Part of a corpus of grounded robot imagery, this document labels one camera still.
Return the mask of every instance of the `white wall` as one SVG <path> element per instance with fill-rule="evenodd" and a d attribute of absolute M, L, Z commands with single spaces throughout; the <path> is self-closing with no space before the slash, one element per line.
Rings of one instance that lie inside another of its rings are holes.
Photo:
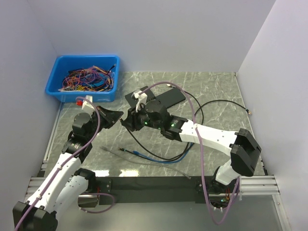
<path fill-rule="evenodd" d="M 293 230 L 308 229 L 308 1 L 276 0 L 239 84 Z"/>
<path fill-rule="evenodd" d="M 23 201 L 42 163 L 59 103 L 45 95 L 55 50 L 24 0 L 0 7 L 0 230 L 13 230 L 12 209 Z"/>
<path fill-rule="evenodd" d="M 122 70 L 238 71 L 275 0 L 28 0 L 58 54 Z"/>

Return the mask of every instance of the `blue plastic bin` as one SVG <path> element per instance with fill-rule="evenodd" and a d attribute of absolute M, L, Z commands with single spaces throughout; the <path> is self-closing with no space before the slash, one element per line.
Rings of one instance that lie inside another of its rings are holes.
<path fill-rule="evenodd" d="M 104 70 L 109 70 L 112 65 L 116 66 L 112 69 L 114 72 L 114 88 L 110 91 L 92 92 L 60 92 L 62 82 L 68 71 L 79 68 L 89 68 L 98 66 Z M 46 93 L 56 97 L 61 102 L 75 102 L 77 96 L 85 97 L 91 95 L 93 102 L 112 102 L 115 100 L 117 80 L 119 74 L 120 59 L 116 55 L 64 55 L 58 57 L 53 65 L 50 77 L 46 85 Z"/>

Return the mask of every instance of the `tangled wires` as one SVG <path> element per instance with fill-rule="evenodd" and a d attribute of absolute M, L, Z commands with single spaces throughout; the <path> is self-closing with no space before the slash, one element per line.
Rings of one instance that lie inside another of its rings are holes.
<path fill-rule="evenodd" d="M 105 71 L 97 66 L 87 69 L 77 69 L 69 71 L 62 82 L 62 88 L 59 91 L 109 91 L 114 87 L 111 69 Z"/>

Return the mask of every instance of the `gray floor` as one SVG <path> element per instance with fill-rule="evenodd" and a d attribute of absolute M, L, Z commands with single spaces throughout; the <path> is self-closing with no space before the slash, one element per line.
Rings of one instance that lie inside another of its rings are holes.
<path fill-rule="evenodd" d="M 87 214 L 76 206 L 68 209 L 57 231 L 282 231 L 272 196 L 243 197 L 220 226 L 206 205 L 192 202 L 117 204 L 103 214 Z M 221 219 L 220 212 L 214 215 Z"/>
<path fill-rule="evenodd" d="M 110 110 L 121 110 L 126 118 L 129 105 L 125 100 L 125 95 L 159 81 L 170 80 L 182 86 L 186 91 L 193 94 L 200 103 L 205 103 L 214 99 L 227 99 L 243 104 L 243 99 L 236 81 L 234 73 L 209 73 L 209 72 L 125 72 L 119 77 L 118 92 L 116 100 L 112 103 L 100 103 L 104 108 Z M 161 85 L 153 89 L 153 93 L 158 95 L 169 90 L 166 85 Z M 197 103 L 192 99 L 195 109 Z M 59 126 L 55 132 L 54 143 L 52 144 L 46 174 L 54 167 L 67 135 L 71 131 L 74 117 L 81 113 L 81 108 L 74 103 L 65 103 L 60 113 Z M 169 109 L 173 115 L 192 118 L 192 113 L 187 103 L 173 106 Z M 247 113 L 244 109 L 226 102 L 212 103 L 204 107 L 205 125 L 223 129 L 238 131 L 246 128 L 251 131 Z M 201 114 L 197 116 L 197 122 L 201 122 Z M 185 143 L 170 141 L 160 135 L 158 130 L 143 128 L 134 132 L 137 139 L 152 152 L 164 156 L 172 157 L 182 152 Z M 101 150 L 101 145 L 123 154 L 131 159 L 138 159 L 129 154 L 124 154 L 117 150 L 123 147 L 128 150 L 136 150 L 146 154 L 141 147 L 130 137 L 126 129 L 118 122 L 109 130 L 103 130 L 93 141 L 93 149 L 83 163 L 83 167 L 94 170 L 97 176 L 180 176 L 171 169 L 163 169 L 154 166 L 140 166 L 129 163 L 108 152 Z M 229 157 L 211 148 L 205 148 L 205 174 L 212 175 L 215 169 L 228 161 Z M 200 148 L 195 145 L 188 155 L 173 167 L 180 169 L 191 176 L 200 175 Z M 261 160 L 256 167 L 255 175 L 264 175 Z"/>

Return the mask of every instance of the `marble table surface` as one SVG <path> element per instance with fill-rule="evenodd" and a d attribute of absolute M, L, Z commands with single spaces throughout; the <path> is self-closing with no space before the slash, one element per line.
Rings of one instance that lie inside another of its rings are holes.
<path fill-rule="evenodd" d="M 186 91 L 193 94 L 201 104 L 215 99 L 227 99 L 240 103 L 241 105 L 244 104 L 234 73 L 124 72 L 119 75 L 115 101 L 111 103 L 96 103 L 96 105 L 110 110 L 124 111 L 122 118 L 125 119 L 129 104 L 124 96 L 145 85 L 150 86 L 153 83 L 163 80 L 168 80 L 180 85 Z M 153 88 L 152 92 L 157 96 L 169 89 L 170 88 L 166 85 L 160 85 Z M 192 102 L 194 108 L 197 109 L 197 103 L 194 99 L 192 99 Z M 168 111 L 173 115 L 188 119 L 192 118 L 191 109 L 187 100 L 169 108 Z M 240 128 L 252 131 L 246 111 L 232 103 L 211 103 L 206 105 L 203 111 L 205 115 L 204 125 L 206 126 L 230 131 L 238 131 Z M 72 130 L 74 117 L 81 112 L 81 107 L 77 106 L 75 103 L 65 103 L 63 105 L 60 112 L 58 127 L 54 134 L 54 142 L 49 154 L 45 176 L 50 173 L 59 158 L 63 145 L 67 140 L 68 133 Z M 198 123 L 201 122 L 201 113 L 197 115 L 196 121 Z M 143 128 L 141 131 L 135 131 L 134 135 L 150 151 L 163 157 L 176 156 L 181 153 L 186 146 L 186 143 L 166 139 L 158 130 L 152 128 Z M 97 176 L 182 176 L 172 169 L 137 165 L 123 160 L 107 151 L 103 151 L 100 148 L 101 145 L 126 158 L 139 162 L 147 162 L 146 160 L 117 150 L 118 147 L 123 147 L 148 155 L 137 145 L 126 129 L 121 126 L 120 122 L 117 122 L 111 129 L 102 130 L 92 142 L 92 145 L 93 148 L 82 164 L 82 167 L 95 171 Z M 229 157 L 225 154 L 205 147 L 205 174 L 212 175 L 216 168 L 223 165 L 228 159 Z M 200 176 L 201 165 L 199 145 L 194 145 L 182 161 L 171 164 L 171 166 L 190 176 Z M 255 175 L 264 175 L 262 166 L 260 158 L 255 170 Z"/>

